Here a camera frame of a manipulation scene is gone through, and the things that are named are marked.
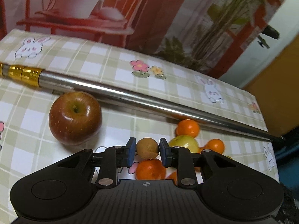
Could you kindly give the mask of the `steel pole with gold end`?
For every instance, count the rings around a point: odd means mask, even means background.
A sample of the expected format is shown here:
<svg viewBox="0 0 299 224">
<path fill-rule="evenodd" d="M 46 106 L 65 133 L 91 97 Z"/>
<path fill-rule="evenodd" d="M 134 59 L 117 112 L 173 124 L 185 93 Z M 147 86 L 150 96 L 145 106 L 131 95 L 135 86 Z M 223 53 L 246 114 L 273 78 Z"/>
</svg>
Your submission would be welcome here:
<svg viewBox="0 0 299 224">
<path fill-rule="evenodd" d="M 177 120 L 192 119 L 205 129 L 213 131 L 222 131 L 224 133 L 271 142 L 278 142 L 284 139 L 281 136 L 274 136 L 265 130 L 254 128 L 253 126 L 203 110 L 194 109 L 189 106 L 184 106 L 124 88 L 47 71 L 38 67 L 1 63 L 1 76 L 31 87 L 46 88 L 62 93 L 84 91 L 93 95 L 100 102 L 145 113 L 152 113 Z"/>
</svg>

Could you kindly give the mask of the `yellow-green round fruit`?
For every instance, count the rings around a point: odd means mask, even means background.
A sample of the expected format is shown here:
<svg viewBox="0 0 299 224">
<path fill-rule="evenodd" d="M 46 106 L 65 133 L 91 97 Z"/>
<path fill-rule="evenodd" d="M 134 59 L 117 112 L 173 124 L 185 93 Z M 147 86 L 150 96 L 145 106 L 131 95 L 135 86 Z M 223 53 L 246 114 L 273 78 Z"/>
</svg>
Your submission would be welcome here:
<svg viewBox="0 0 299 224">
<path fill-rule="evenodd" d="M 191 153 L 198 153 L 199 145 L 197 141 L 188 135 L 180 135 L 173 138 L 169 143 L 170 147 L 184 147 L 191 151 Z"/>
</svg>

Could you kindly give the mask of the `yellow wooden board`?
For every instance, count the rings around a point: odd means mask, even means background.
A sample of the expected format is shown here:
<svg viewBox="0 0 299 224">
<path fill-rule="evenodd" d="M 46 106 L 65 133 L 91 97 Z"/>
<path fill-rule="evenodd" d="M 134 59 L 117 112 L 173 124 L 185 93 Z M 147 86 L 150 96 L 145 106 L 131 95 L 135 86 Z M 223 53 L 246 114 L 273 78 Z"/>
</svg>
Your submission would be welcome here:
<svg viewBox="0 0 299 224">
<path fill-rule="evenodd" d="M 268 131 L 283 135 L 298 126 L 298 37 L 244 90 L 259 104 Z"/>
</svg>

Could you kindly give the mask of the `brown longan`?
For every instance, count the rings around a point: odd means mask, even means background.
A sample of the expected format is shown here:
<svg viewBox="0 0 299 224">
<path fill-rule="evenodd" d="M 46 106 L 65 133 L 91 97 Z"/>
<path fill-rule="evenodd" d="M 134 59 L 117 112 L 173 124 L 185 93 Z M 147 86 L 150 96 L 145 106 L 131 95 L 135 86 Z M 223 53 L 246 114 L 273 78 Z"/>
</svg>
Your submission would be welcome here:
<svg viewBox="0 0 299 224">
<path fill-rule="evenodd" d="M 159 146 L 152 138 L 142 138 L 136 145 L 137 155 L 144 160 L 152 160 L 159 155 Z"/>
</svg>

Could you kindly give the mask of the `orange tangerine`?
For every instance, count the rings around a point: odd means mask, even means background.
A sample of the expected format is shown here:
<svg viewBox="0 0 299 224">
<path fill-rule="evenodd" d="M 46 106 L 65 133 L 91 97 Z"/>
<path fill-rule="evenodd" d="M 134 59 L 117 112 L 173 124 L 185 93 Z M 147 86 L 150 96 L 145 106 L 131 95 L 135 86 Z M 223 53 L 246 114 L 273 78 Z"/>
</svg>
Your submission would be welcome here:
<svg viewBox="0 0 299 224">
<path fill-rule="evenodd" d="M 223 154 L 225 150 L 225 145 L 224 142 L 220 139 L 212 139 L 207 142 L 204 148 L 215 151 L 219 154 Z"/>
<path fill-rule="evenodd" d="M 169 176 L 166 178 L 167 180 L 173 180 L 175 185 L 177 185 L 177 171 L 171 173 Z"/>
<path fill-rule="evenodd" d="M 164 180 L 166 168 L 159 159 L 145 160 L 138 164 L 135 177 L 137 180 Z"/>
<path fill-rule="evenodd" d="M 198 153 L 201 154 L 204 149 L 205 149 L 205 147 L 199 147 Z"/>
<path fill-rule="evenodd" d="M 199 132 L 200 132 L 199 124 L 196 121 L 191 119 L 185 119 L 180 121 L 177 124 L 177 128 L 175 130 L 177 136 L 188 135 L 193 138 L 196 138 Z"/>
</svg>

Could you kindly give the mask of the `black stand with knob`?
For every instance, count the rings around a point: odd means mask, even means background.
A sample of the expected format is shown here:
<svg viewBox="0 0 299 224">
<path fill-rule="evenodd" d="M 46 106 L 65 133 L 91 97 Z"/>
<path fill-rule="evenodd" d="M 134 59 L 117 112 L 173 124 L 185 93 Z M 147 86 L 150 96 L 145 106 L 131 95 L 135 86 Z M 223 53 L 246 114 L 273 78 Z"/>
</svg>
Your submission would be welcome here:
<svg viewBox="0 0 299 224">
<path fill-rule="evenodd" d="M 267 25 L 265 27 L 265 29 L 261 32 L 261 34 L 264 34 L 264 35 L 266 35 L 270 38 L 276 39 L 276 40 L 278 40 L 280 37 L 280 33 L 270 25 Z M 264 38 L 262 38 L 261 35 L 258 35 L 257 38 L 258 38 L 258 43 L 262 48 L 267 48 L 267 49 L 270 48 L 270 46 L 267 44 L 266 40 Z"/>
</svg>

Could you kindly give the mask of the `small red apple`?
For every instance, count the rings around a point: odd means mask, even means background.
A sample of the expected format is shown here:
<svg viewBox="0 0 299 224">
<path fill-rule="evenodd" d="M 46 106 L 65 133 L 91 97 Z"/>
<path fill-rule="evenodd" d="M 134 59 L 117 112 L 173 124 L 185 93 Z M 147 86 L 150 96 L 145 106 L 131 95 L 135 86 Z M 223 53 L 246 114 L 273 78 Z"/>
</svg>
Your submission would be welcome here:
<svg viewBox="0 0 299 224">
<path fill-rule="evenodd" d="M 101 106 L 89 93 L 76 91 L 58 97 L 49 112 L 49 128 L 54 138 L 68 146 L 92 139 L 102 124 Z"/>
</svg>

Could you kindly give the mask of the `printed room backdrop cloth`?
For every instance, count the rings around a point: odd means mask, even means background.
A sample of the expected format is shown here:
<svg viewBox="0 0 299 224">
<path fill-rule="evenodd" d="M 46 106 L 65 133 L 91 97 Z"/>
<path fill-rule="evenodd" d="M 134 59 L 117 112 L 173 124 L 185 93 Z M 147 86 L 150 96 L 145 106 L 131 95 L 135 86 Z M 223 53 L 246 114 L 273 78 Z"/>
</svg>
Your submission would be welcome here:
<svg viewBox="0 0 299 224">
<path fill-rule="evenodd" d="M 285 0 L 1 0 L 12 29 L 86 38 L 223 76 Z"/>
</svg>

